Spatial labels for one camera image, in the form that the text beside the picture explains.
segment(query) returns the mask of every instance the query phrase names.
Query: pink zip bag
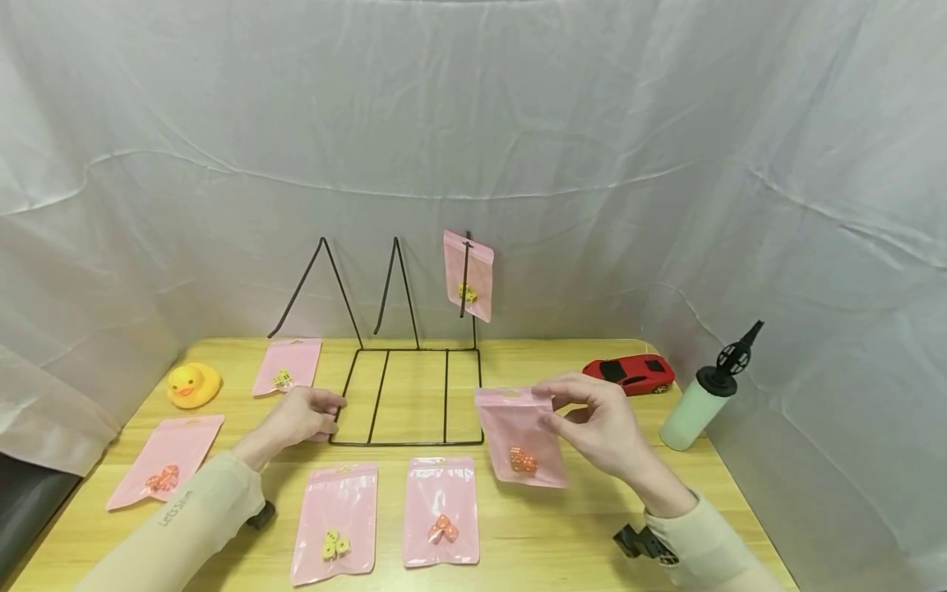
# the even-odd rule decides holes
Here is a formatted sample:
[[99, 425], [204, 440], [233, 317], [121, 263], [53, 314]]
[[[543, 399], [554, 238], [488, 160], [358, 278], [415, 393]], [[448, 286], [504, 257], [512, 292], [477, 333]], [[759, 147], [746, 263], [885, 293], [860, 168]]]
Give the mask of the pink zip bag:
[[564, 488], [568, 484], [559, 438], [545, 429], [552, 400], [530, 388], [479, 388], [473, 397], [496, 478], [511, 483]]
[[253, 396], [262, 397], [278, 390], [288, 392], [297, 385], [312, 386], [321, 351], [322, 339], [274, 341], [259, 365]]
[[322, 582], [375, 567], [378, 465], [355, 464], [309, 475], [290, 581]]
[[402, 557], [405, 567], [480, 561], [472, 458], [411, 459]]
[[[470, 256], [467, 256], [467, 244]], [[467, 290], [464, 291], [464, 260], [467, 260]], [[493, 249], [450, 230], [444, 230], [444, 276], [447, 297], [464, 309], [489, 323], [493, 300]]]
[[168, 501], [204, 462], [221, 429], [223, 415], [164, 420], [154, 428], [105, 510], [131, 506], [147, 497]]

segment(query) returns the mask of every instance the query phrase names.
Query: wire frame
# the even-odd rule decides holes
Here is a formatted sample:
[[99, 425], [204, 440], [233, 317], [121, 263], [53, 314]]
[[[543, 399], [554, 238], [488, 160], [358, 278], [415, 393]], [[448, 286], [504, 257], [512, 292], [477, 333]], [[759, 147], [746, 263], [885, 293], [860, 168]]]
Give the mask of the wire frame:
[[[463, 286], [462, 295], [467, 294], [467, 271], [468, 263], [470, 262], [470, 243], [471, 233], [467, 233], [467, 241], [464, 242], [464, 276], [463, 276]], [[322, 248], [326, 248], [326, 253], [329, 255], [329, 262], [332, 266], [332, 272], [335, 274], [335, 281], [339, 286], [339, 291], [342, 293], [342, 299], [346, 303], [346, 310], [348, 311], [348, 318], [351, 320], [352, 329], [355, 331], [355, 337], [358, 339], [359, 348], [355, 351], [355, 354], [352, 356], [351, 365], [348, 367], [348, 376], [346, 377], [346, 385], [342, 389], [342, 397], [348, 396], [348, 385], [351, 383], [352, 373], [355, 370], [355, 365], [358, 364], [359, 354], [363, 351], [383, 351], [384, 352], [384, 365], [382, 366], [382, 377], [378, 383], [378, 392], [375, 395], [375, 408], [371, 413], [371, 425], [368, 428], [368, 438], [364, 442], [350, 442], [350, 441], [336, 441], [336, 436], [338, 434], [333, 434], [329, 438], [329, 444], [333, 446], [358, 446], [358, 447], [404, 447], [404, 446], [477, 446], [481, 445], [484, 442], [483, 430], [480, 430], [479, 440], [448, 440], [447, 439], [447, 425], [448, 425], [448, 391], [450, 387], [450, 364], [451, 364], [451, 353], [456, 351], [472, 351], [476, 353], [476, 377], [477, 385], [483, 386], [483, 370], [480, 361], [480, 349], [477, 346], [476, 338], [476, 316], [473, 314], [471, 317], [471, 333], [472, 333], [472, 345], [468, 348], [423, 348], [420, 346], [420, 339], [418, 338], [418, 324], [415, 320], [414, 314], [414, 304], [411, 299], [411, 288], [408, 286], [408, 276], [407, 272], [404, 270], [404, 257], [402, 256], [402, 247], [401, 243], [398, 240], [398, 237], [394, 238], [394, 241], [391, 244], [391, 256], [388, 259], [388, 273], [384, 278], [384, 291], [382, 292], [382, 303], [378, 309], [378, 321], [375, 323], [375, 330], [372, 334], [377, 335], [379, 329], [382, 327], [382, 320], [384, 319], [384, 309], [388, 301], [388, 290], [391, 287], [391, 274], [394, 271], [395, 266], [395, 255], [398, 255], [398, 264], [402, 270], [402, 281], [404, 283], [404, 293], [407, 296], [408, 301], [408, 312], [411, 314], [411, 330], [414, 333], [415, 347], [413, 348], [367, 348], [365, 343], [362, 341], [362, 335], [359, 333], [358, 324], [355, 322], [355, 315], [352, 313], [351, 304], [348, 302], [348, 295], [346, 294], [345, 286], [342, 285], [342, 278], [339, 276], [339, 269], [335, 265], [335, 258], [332, 256], [332, 251], [329, 248], [329, 242], [326, 241], [325, 237], [319, 239], [319, 244], [315, 247], [312, 258], [309, 260], [309, 265], [306, 266], [306, 270], [302, 274], [302, 278], [299, 279], [299, 283], [296, 285], [293, 295], [290, 297], [289, 304], [286, 305], [286, 310], [283, 311], [283, 315], [279, 318], [276, 327], [267, 335], [268, 338], [273, 338], [274, 335], [279, 332], [282, 328], [283, 323], [286, 321], [286, 317], [289, 316], [290, 310], [295, 304], [296, 298], [299, 296], [299, 291], [302, 290], [302, 286], [306, 283], [306, 278], [309, 276], [309, 272], [313, 269], [313, 264], [315, 263], [316, 258], [319, 256], [319, 253], [322, 251]], [[466, 298], [460, 299], [460, 318], [464, 317], [466, 313], [467, 302]], [[372, 441], [372, 438], [375, 434], [375, 424], [378, 420], [378, 409], [382, 402], [382, 391], [384, 390], [384, 377], [388, 370], [388, 359], [391, 356], [392, 351], [443, 351], [444, 352], [444, 401], [443, 401], [443, 425], [441, 426], [441, 438], [440, 441], [402, 441], [402, 442], [375, 442]], [[342, 416], [342, 409], [339, 409], [335, 414], [335, 420], [338, 422], [339, 418]]]

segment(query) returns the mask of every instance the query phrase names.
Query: red toy car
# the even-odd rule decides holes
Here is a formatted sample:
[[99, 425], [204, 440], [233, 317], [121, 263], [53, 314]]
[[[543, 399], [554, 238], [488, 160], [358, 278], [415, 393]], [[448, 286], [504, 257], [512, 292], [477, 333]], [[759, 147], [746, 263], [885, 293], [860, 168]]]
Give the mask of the red toy car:
[[674, 382], [674, 370], [656, 353], [630, 355], [616, 360], [596, 360], [582, 369], [582, 374], [615, 383], [629, 397], [667, 392]]

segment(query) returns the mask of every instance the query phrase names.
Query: hand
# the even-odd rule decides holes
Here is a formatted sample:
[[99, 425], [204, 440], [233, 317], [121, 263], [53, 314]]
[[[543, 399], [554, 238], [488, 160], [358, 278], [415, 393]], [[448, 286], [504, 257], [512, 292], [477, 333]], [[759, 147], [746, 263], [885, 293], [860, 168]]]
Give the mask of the hand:
[[543, 421], [603, 472], [628, 482], [655, 457], [620, 386], [569, 372], [540, 382], [533, 392], [551, 396], [553, 409], [585, 405], [564, 417], [546, 414]]
[[233, 452], [259, 471], [283, 448], [319, 433], [337, 432], [333, 415], [344, 406], [345, 399], [327, 390], [294, 386], [252, 432], [237, 442]]
[[543, 421], [597, 468], [631, 486], [651, 515], [674, 518], [697, 506], [694, 494], [648, 445], [621, 387], [570, 372], [542, 381], [533, 392], [551, 396], [554, 409], [585, 405], [565, 417], [548, 413]]

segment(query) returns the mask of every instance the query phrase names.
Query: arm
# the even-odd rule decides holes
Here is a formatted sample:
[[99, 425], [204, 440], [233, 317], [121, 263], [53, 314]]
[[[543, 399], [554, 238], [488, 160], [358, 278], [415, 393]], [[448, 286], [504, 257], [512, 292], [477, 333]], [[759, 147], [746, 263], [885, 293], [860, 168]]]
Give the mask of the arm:
[[296, 387], [230, 451], [218, 454], [174, 497], [96, 565], [80, 592], [171, 592], [184, 588], [211, 555], [263, 508], [259, 470], [284, 447], [337, 427], [345, 400]]
[[645, 441], [637, 419], [616, 385], [570, 373], [536, 385], [553, 407], [582, 404], [546, 426], [572, 444], [593, 465], [631, 487], [645, 505], [652, 532], [680, 563], [663, 565], [687, 592], [774, 592], [773, 576], [737, 533], [700, 495], [693, 493]]

